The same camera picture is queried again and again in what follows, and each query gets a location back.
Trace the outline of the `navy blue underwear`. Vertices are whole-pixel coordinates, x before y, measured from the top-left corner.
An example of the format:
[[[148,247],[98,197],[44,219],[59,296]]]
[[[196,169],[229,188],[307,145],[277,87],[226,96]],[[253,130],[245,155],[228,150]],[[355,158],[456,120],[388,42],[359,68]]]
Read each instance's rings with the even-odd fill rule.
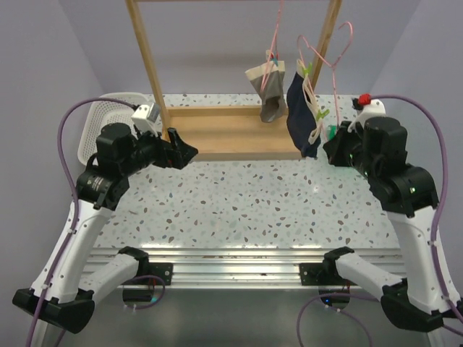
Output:
[[[309,143],[310,133],[315,130],[316,123],[312,111],[305,102],[306,92],[302,89],[304,79],[299,73],[294,74],[291,85],[286,94],[288,116],[286,127],[294,146],[303,158],[316,158],[321,144],[317,137],[313,144]]]

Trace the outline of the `pink wire hanger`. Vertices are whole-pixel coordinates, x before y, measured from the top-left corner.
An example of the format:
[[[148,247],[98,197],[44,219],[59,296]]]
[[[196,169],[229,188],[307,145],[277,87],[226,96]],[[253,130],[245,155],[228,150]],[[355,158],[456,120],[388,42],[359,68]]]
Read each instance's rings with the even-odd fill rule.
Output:
[[[338,63],[341,61],[341,58],[346,53],[347,49],[350,47],[350,45],[351,45],[351,43],[353,41],[353,37],[354,37],[354,28],[353,28],[352,23],[350,21],[346,21],[346,22],[342,23],[339,26],[339,30],[342,29],[344,26],[347,26],[349,28],[349,42],[344,47],[344,50],[339,54],[339,56],[337,57],[337,59],[335,60],[334,63],[330,63],[330,62],[326,61],[325,58],[322,57],[321,54],[313,46],[311,46],[308,43],[308,41],[307,41],[307,39],[306,39],[306,37],[304,35],[299,35],[297,37],[297,49],[298,49],[299,54],[300,54],[300,58],[297,60],[297,62],[299,60],[301,60],[303,63],[305,63],[304,58],[303,58],[303,54],[302,54],[302,50],[300,48],[300,40],[303,39],[303,41],[305,42],[305,45],[307,46],[307,48],[310,49],[311,51],[313,51],[315,53],[315,56],[320,58],[322,60],[322,62],[331,69],[331,72],[332,72],[332,87],[333,87],[333,93],[334,93],[334,97],[335,97],[334,105],[335,105],[335,111],[336,111],[336,125],[337,126],[340,125],[340,115],[339,115],[339,106],[338,106],[338,103],[337,103],[336,68],[337,68]],[[306,78],[302,78],[302,87],[301,87],[302,95],[304,97],[305,104],[308,107],[308,109],[312,112],[313,120],[315,121],[315,129],[310,132],[309,137],[308,137],[308,142],[311,145],[314,144],[315,141],[320,137],[320,133],[323,130],[323,119],[320,120],[320,121],[316,121],[316,114],[317,114],[318,110],[320,109],[320,107],[319,107],[318,102],[317,102],[316,97],[315,97],[314,87],[315,87],[315,83],[310,81],[309,76],[306,77]]]

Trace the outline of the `green clothespin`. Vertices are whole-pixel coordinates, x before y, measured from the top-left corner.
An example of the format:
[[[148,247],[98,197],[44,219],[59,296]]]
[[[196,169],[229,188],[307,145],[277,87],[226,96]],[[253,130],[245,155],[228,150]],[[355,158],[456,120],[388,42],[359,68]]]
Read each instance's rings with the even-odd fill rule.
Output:
[[[324,119],[329,113],[330,113],[329,109],[324,109],[324,110],[319,109],[316,114],[316,121],[320,121]]]
[[[312,63],[309,63],[309,65],[306,67],[305,64],[301,60],[299,60],[297,62],[297,73],[302,78],[306,78],[306,77],[310,76],[310,74],[312,72],[312,68],[313,68]]]

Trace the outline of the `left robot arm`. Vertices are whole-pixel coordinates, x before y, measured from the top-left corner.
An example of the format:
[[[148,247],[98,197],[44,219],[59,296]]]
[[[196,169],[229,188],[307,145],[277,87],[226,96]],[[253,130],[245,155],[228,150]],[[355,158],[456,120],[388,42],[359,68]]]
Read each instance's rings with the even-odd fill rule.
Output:
[[[12,303],[32,316],[70,333],[84,329],[102,299],[123,283],[140,284],[154,276],[148,254],[124,247],[112,261],[84,278],[82,272],[102,228],[129,189],[131,175],[153,165],[183,169],[198,154],[176,129],[163,140],[150,131],[134,136],[123,123],[105,126],[96,152],[77,179],[77,199],[59,241],[42,273],[29,288],[19,289]]]

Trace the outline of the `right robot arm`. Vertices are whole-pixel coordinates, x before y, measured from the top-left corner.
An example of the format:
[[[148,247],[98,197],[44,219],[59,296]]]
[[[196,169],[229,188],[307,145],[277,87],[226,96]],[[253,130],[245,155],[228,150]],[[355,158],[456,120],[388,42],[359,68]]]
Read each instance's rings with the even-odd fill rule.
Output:
[[[349,126],[343,121],[323,149],[331,165],[355,168],[367,179],[399,240],[406,275],[388,273],[341,247],[325,254],[323,277],[329,283],[346,279],[362,287],[399,329],[434,331],[443,327],[444,318],[456,316],[453,307],[462,309],[447,267],[441,266],[449,290],[444,294],[434,266],[431,248],[443,255],[441,245],[431,241],[438,207],[434,180],[424,168],[407,163],[407,130],[396,119],[377,116],[354,130]]]

